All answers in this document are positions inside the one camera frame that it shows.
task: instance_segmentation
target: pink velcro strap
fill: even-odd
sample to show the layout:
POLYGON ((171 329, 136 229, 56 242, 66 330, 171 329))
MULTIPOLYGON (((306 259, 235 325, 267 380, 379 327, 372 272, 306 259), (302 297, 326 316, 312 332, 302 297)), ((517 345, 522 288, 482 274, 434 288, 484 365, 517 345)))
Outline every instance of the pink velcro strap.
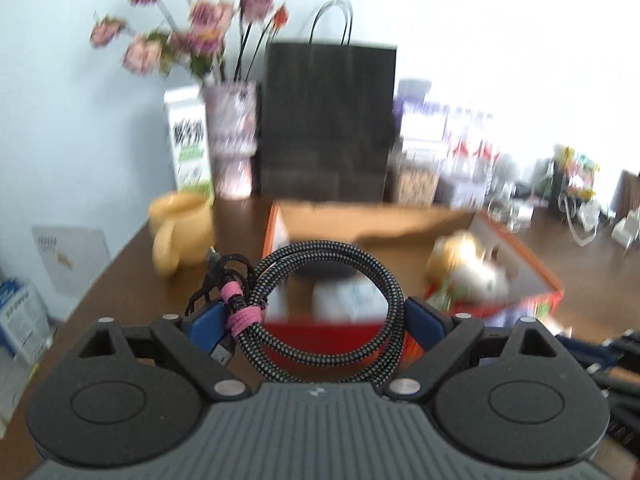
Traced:
POLYGON ((220 291, 220 296, 225 303, 229 302, 229 298, 235 296, 236 294, 240 294, 242 296, 242 287, 238 282, 229 282, 220 291))
POLYGON ((244 330, 252 324, 262 323, 263 317, 264 310, 261 309, 261 307, 255 305, 248 306, 229 316, 226 320, 226 328, 231 330, 231 335, 235 339, 239 333, 244 332, 244 330))

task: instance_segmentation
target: white wall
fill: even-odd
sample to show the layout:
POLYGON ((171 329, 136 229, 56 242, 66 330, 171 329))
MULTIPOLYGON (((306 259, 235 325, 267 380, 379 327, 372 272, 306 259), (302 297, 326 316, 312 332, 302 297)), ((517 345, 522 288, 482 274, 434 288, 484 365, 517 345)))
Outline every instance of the white wall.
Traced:
MULTIPOLYGON (((183 0, 165 0, 186 16, 183 0)), ((286 0, 282 37, 308 34, 326 0, 286 0)), ((398 45, 398 77, 494 110, 500 140, 523 165, 555 142, 603 166, 608 201, 622 168, 640 170, 640 0, 352 0, 354 41, 398 45)), ((89 47, 94 11, 151 28, 156 9, 126 0, 0 0, 0 267, 35 280, 54 316, 57 296, 31 225, 103 229, 112 254, 172 187, 162 93, 187 81, 139 78, 118 66, 126 47, 89 47)), ((341 33, 340 12, 318 38, 341 33)), ((237 51, 237 34, 228 52, 237 51)))

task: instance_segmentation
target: ceramic mug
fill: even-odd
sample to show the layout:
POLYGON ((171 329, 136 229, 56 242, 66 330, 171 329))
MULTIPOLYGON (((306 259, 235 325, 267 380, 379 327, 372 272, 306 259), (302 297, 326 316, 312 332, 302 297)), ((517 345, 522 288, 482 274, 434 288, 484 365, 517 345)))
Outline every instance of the ceramic mug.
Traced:
POLYGON ((169 276, 178 266, 204 261, 214 245, 211 206, 211 198, 184 191, 161 196, 149 205, 153 261, 159 274, 169 276))

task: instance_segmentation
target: blue and white package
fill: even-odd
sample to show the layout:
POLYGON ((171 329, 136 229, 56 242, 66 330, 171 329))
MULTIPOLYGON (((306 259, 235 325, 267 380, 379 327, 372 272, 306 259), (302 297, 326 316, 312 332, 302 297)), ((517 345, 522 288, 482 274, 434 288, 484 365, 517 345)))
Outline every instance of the blue and white package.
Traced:
POLYGON ((50 343, 47 311, 33 285, 20 279, 0 285, 0 346, 27 364, 40 361, 50 343))

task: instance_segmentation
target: black cord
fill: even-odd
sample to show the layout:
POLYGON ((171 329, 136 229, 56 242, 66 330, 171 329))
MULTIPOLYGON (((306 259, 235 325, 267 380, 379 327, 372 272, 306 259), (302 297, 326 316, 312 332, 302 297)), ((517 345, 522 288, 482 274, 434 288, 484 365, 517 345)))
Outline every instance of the black cord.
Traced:
MULTIPOLYGON (((242 258, 238 256, 237 254, 222 256, 211 266, 212 269, 207 276, 216 282, 218 288, 237 277, 235 271, 225 267, 226 263, 230 261, 248 263, 244 256, 242 258)), ((238 344, 245 357, 265 378, 277 382, 299 382, 300 380, 276 365, 264 352, 264 347, 294 362, 315 367, 352 365, 377 352, 378 355, 372 363, 341 382, 367 381, 380 386, 389 380, 402 357, 404 297, 395 277, 369 253, 352 245, 332 240, 299 242, 282 247, 267 256, 255 269, 250 264, 247 265, 246 283, 242 283, 243 296, 237 294, 231 297, 228 304, 234 313, 248 305, 262 305, 265 298, 292 272, 309 262, 326 261, 341 262, 359 270, 384 294, 389 306, 388 313, 384 325, 371 341, 351 352, 313 354, 300 351, 280 341, 261 324, 256 323, 238 335, 238 344)), ((208 282, 206 278, 205 283, 210 285, 211 281, 208 282)))

